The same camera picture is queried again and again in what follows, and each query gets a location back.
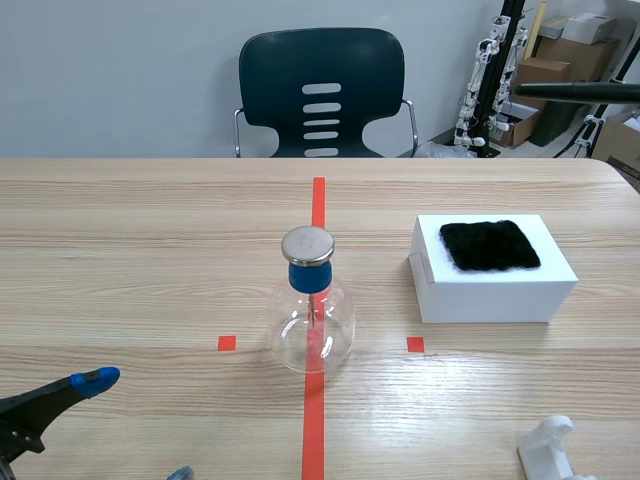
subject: chair leg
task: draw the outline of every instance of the chair leg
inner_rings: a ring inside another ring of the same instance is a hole
[[[235,120],[235,130],[234,130],[234,139],[236,142],[236,158],[241,158],[242,155],[240,154],[240,125],[238,124],[238,117],[240,116],[241,113],[244,112],[244,108],[240,108],[238,110],[235,111],[233,117]]]
[[[402,100],[407,107],[409,107],[409,116],[411,117],[411,131],[413,134],[413,148],[411,149],[411,158],[418,151],[418,124],[416,122],[416,112],[413,109],[413,102],[411,100]]]

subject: glass flask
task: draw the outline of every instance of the glass flask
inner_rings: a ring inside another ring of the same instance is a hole
[[[298,372],[339,369],[353,344],[353,303],[333,277],[334,246],[329,232],[311,226],[282,239],[289,276],[269,301],[269,340],[278,359]]]

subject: table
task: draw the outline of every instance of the table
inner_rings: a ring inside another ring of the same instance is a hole
[[[300,478],[304,377],[273,359],[264,313],[317,175],[358,318],[326,379],[327,479],[523,479],[518,438],[554,413],[576,424],[578,473],[637,478],[640,196],[606,164],[6,159],[0,397],[122,370],[14,462],[18,480]],[[553,323],[420,323],[410,237],[445,212],[542,215],[580,278]]]

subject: cardboard box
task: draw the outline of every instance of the cardboard box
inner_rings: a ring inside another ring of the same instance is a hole
[[[567,82],[597,82],[602,79],[620,40],[607,38],[593,45],[564,38],[541,38],[536,58],[571,64]]]
[[[500,220],[520,227],[538,254],[540,267],[459,270],[440,238],[440,228]],[[539,215],[420,215],[409,263],[423,323],[549,322],[578,283]]]
[[[564,31],[564,27],[568,20],[569,17],[553,17],[549,20],[545,20],[540,25],[538,35],[556,40],[562,36],[562,32]]]
[[[491,130],[489,138],[502,147],[517,147],[526,142],[540,119],[541,111],[527,105],[507,104],[499,118],[509,123],[509,131]]]
[[[591,45],[611,35],[616,23],[617,20],[614,17],[590,12],[581,13],[567,21],[562,38]]]
[[[566,62],[556,62],[545,58],[527,58],[522,60],[518,65],[516,78],[513,82],[513,88],[522,83],[562,83],[566,82],[571,65]],[[546,100],[538,98],[521,97],[519,95],[511,95],[514,102],[521,105],[542,110],[547,103]]]
[[[607,118],[592,158],[613,165],[637,187],[634,183],[640,182],[640,132],[624,124],[633,115],[627,112]]]

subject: black cloth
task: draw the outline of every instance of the black cloth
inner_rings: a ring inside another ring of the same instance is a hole
[[[540,267],[540,258],[531,243],[510,220],[450,223],[440,228],[440,237],[453,263],[463,271]]]

